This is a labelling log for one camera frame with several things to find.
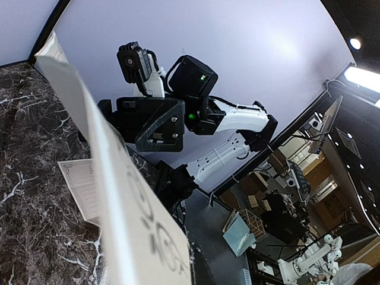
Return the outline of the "cream letter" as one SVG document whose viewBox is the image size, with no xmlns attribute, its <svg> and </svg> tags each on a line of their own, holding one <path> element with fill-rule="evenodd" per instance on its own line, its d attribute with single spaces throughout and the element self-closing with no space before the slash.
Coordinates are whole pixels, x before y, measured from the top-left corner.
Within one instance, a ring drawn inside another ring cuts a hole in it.
<svg viewBox="0 0 380 285">
<path fill-rule="evenodd" d="M 187 237 L 131 161 L 55 33 L 35 57 L 90 145 L 110 284 L 191 284 Z"/>
</svg>

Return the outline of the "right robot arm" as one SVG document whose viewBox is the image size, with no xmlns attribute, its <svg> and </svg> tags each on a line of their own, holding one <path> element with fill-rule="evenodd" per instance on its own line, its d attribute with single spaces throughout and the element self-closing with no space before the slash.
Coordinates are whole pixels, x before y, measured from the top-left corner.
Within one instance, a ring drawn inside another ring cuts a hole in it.
<svg viewBox="0 0 380 285">
<path fill-rule="evenodd" d="M 135 96 L 116 104 L 102 100 L 99 108 L 122 139 L 139 152 L 179 152 L 192 134 L 199 147 L 177 167 L 159 163 L 156 194 L 168 209 L 229 163 L 262 150 L 277 127 L 258 102 L 244 106 L 213 96 L 218 76 L 193 56 L 181 56 L 168 72 L 151 51 L 119 52 L 117 58 Z"/>
</svg>

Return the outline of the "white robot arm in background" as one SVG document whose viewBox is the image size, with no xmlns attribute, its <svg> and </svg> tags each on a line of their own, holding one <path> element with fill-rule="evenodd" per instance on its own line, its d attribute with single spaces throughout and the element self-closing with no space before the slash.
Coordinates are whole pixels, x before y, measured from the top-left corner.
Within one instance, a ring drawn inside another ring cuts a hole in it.
<svg viewBox="0 0 380 285">
<path fill-rule="evenodd" d="M 297 257 L 292 261 L 279 259 L 277 261 L 284 284 L 297 284 L 298 279 L 316 268 L 325 273 L 325 279 L 317 284 L 334 284 L 333 277 L 339 270 L 337 260 L 341 258 L 343 240 L 340 236 L 333 238 L 331 235 L 324 236 L 324 245 L 307 254 Z"/>
</svg>

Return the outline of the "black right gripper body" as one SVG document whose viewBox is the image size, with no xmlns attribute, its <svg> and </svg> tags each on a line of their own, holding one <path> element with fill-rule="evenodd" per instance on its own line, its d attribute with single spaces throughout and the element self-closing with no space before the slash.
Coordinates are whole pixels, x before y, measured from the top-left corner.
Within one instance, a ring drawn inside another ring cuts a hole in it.
<svg viewBox="0 0 380 285">
<path fill-rule="evenodd" d="M 103 99 L 98 108 L 126 143 L 139 152 L 180 152 L 185 133 L 185 102 L 173 98 L 120 97 L 116 110 Z"/>
</svg>

